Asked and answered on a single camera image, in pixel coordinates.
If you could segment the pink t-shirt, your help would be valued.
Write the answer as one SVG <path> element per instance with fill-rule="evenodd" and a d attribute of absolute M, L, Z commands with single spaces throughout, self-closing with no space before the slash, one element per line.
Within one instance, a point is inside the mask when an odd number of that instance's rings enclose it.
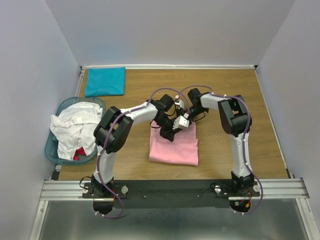
<path fill-rule="evenodd" d="M 174 135 L 173 141 L 169 141 L 160 136 L 160 128 L 153 121 L 150 125 L 149 161 L 197 166 L 199 157 L 196 125 L 193 123 L 181 130 Z"/>

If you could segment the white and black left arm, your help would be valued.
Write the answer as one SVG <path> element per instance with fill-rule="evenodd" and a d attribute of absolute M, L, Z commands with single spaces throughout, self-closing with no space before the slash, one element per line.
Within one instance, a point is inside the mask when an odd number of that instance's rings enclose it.
<path fill-rule="evenodd" d="M 174 105 L 171 96 L 165 94 L 159 100 L 148 100 L 141 105 L 118 109 L 110 107 L 93 132 L 95 143 L 102 149 L 98 151 L 97 167 L 91 177 L 92 192 L 100 198 L 112 197 L 113 168 L 118 152 L 126 143 L 134 125 L 154 121 L 160 129 L 160 136 L 169 141 L 174 140 L 178 132 L 173 129 L 174 121 L 166 114 Z"/>

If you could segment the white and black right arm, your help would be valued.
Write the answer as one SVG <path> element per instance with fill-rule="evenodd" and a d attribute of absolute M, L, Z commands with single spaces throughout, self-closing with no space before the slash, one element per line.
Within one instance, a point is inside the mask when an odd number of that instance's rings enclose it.
<path fill-rule="evenodd" d="M 232 150 L 233 167 L 230 191 L 241 196 L 255 183 L 249 155 L 249 132 L 252 117 L 242 95 L 218 95 L 211 92 L 201 93 L 198 88 L 188 92 L 192 103 L 190 117 L 217 110 L 222 129 L 229 136 Z"/>

